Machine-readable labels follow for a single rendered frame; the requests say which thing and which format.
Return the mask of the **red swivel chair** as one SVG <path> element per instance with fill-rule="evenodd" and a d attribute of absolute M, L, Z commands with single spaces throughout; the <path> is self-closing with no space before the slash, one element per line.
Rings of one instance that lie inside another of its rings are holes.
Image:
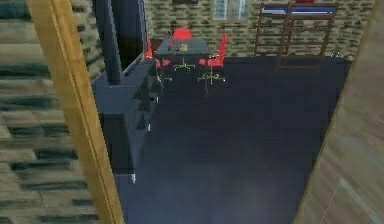
<path fill-rule="evenodd" d="M 173 81 L 173 78 L 168 77 L 165 73 L 165 68 L 171 64 L 171 61 L 169 59 L 156 59 L 154 57 L 151 40 L 149 38 L 146 39 L 146 50 L 144 53 L 144 58 L 155 60 L 156 76 L 161 85 L 164 85 L 166 81 Z"/>
<path fill-rule="evenodd" d="M 207 59 L 200 59 L 199 65 L 201 68 L 206 68 L 206 71 L 198 78 L 199 81 L 204 81 L 205 92 L 208 92 L 209 86 L 214 83 L 215 80 L 220 80 L 226 83 L 226 77 L 224 72 L 224 59 L 226 44 L 228 35 L 224 33 L 221 37 L 220 45 L 215 53 L 208 56 Z"/>
<path fill-rule="evenodd" d="M 180 44 L 187 44 L 188 51 L 179 51 Z M 197 54 L 196 47 L 193 45 L 191 31 L 189 28 L 175 28 L 173 30 L 169 50 L 171 51 L 170 55 L 173 60 L 174 70 L 185 69 L 187 72 L 189 72 L 192 68 L 195 67 L 194 64 L 188 64 L 186 62 L 187 56 Z"/>

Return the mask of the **dark grey dining table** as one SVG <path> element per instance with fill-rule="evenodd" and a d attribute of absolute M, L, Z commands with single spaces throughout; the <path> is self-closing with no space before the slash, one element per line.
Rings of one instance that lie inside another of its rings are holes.
<path fill-rule="evenodd" d="M 173 65 L 197 65 L 200 59 L 207 59 L 211 53 L 212 50 L 203 39 L 165 38 L 154 55 L 156 59 L 169 60 Z"/>

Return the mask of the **dark blue cabinet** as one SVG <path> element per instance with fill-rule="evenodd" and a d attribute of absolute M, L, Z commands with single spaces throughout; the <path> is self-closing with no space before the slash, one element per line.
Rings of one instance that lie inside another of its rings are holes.
<path fill-rule="evenodd" d="M 150 94 L 155 60 L 148 49 L 144 0 L 92 0 L 106 71 L 92 83 L 110 166 L 119 183 L 136 168 L 158 97 Z"/>

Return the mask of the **window with pale panes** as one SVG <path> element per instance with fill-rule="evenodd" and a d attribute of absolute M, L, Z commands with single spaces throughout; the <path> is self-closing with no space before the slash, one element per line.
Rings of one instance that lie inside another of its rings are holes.
<path fill-rule="evenodd" d="M 243 20 L 248 17 L 248 0 L 213 0 L 213 19 Z"/>

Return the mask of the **brown wooden bunk bed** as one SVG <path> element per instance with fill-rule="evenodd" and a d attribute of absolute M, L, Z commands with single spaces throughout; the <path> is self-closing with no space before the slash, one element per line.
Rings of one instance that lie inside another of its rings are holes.
<path fill-rule="evenodd" d="M 253 55 L 275 55 L 276 70 L 319 69 L 337 9 L 335 1 L 261 3 Z"/>

